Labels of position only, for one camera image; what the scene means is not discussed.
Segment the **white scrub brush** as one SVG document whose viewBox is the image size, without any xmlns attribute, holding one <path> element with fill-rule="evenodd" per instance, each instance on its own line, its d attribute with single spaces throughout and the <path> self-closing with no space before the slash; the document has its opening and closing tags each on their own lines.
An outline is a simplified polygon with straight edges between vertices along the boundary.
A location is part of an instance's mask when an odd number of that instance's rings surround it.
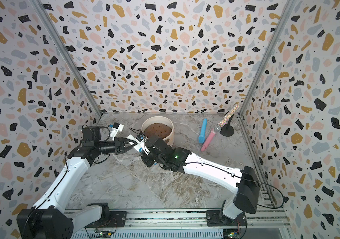
<svg viewBox="0 0 340 239">
<path fill-rule="evenodd" d="M 129 143 L 133 146 L 133 148 L 136 151 L 142 151 L 142 141 L 139 141 L 138 139 L 136 139 L 133 135 L 128 135 L 127 139 L 129 139 Z"/>
</svg>

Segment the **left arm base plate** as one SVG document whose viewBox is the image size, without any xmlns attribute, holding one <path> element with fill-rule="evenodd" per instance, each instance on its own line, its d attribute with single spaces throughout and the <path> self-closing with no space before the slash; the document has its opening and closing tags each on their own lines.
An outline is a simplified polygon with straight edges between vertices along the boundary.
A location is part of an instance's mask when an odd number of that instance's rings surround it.
<svg viewBox="0 0 340 239">
<path fill-rule="evenodd" d="M 101 218 L 89 224 L 88 228 L 124 228 L 127 219 L 127 211 L 110 211 L 106 218 Z"/>
</svg>

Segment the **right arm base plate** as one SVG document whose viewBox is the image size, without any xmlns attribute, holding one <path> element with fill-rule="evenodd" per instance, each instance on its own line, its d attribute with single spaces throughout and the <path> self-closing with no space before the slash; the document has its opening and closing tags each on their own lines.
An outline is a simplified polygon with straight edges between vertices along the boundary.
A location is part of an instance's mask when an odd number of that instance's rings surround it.
<svg viewBox="0 0 340 239">
<path fill-rule="evenodd" d="M 247 226 L 246 216 L 244 212 L 239 214 L 236 219 L 230 219 L 223 215 L 220 210 L 206 211 L 207 225 L 209 227 L 239 227 Z"/>
</svg>

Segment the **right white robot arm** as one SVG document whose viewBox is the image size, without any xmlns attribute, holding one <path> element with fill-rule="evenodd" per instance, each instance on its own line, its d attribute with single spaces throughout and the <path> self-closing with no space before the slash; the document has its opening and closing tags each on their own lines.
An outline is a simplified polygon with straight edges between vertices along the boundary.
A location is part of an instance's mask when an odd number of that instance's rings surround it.
<svg viewBox="0 0 340 239">
<path fill-rule="evenodd" d="M 172 148 L 157 136 L 139 141 L 138 151 L 148 167 L 157 163 L 163 170 L 202 177 L 232 192 L 222 204 L 222 220 L 236 220 L 243 213 L 256 214 L 261 186 L 252 167 L 239 169 L 220 165 L 188 149 Z"/>
</svg>

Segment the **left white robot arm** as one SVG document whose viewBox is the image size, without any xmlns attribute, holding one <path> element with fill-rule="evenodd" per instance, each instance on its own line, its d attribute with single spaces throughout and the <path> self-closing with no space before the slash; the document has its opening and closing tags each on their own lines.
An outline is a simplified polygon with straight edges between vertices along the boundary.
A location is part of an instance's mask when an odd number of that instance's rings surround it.
<svg viewBox="0 0 340 239">
<path fill-rule="evenodd" d="M 47 192 L 30 208 L 17 215 L 23 239 L 69 239 L 88 225 L 109 224 L 107 203 L 93 203 L 67 217 L 67 203 L 81 177 L 100 155 L 122 154 L 137 145 L 134 139 L 116 137 L 113 141 L 86 140 L 65 157 L 65 166 Z"/>
</svg>

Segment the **cream ceramic pot with soil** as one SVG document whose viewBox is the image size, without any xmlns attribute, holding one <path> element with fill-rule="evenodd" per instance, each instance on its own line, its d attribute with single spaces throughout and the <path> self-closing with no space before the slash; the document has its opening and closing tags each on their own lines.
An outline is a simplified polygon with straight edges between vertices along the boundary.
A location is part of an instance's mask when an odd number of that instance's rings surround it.
<svg viewBox="0 0 340 239">
<path fill-rule="evenodd" d="M 175 139 L 175 127 L 173 122 L 162 116 L 148 118 L 141 126 L 141 131 L 148 138 L 158 136 L 166 144 L 173 146 Z"/>
</svg>

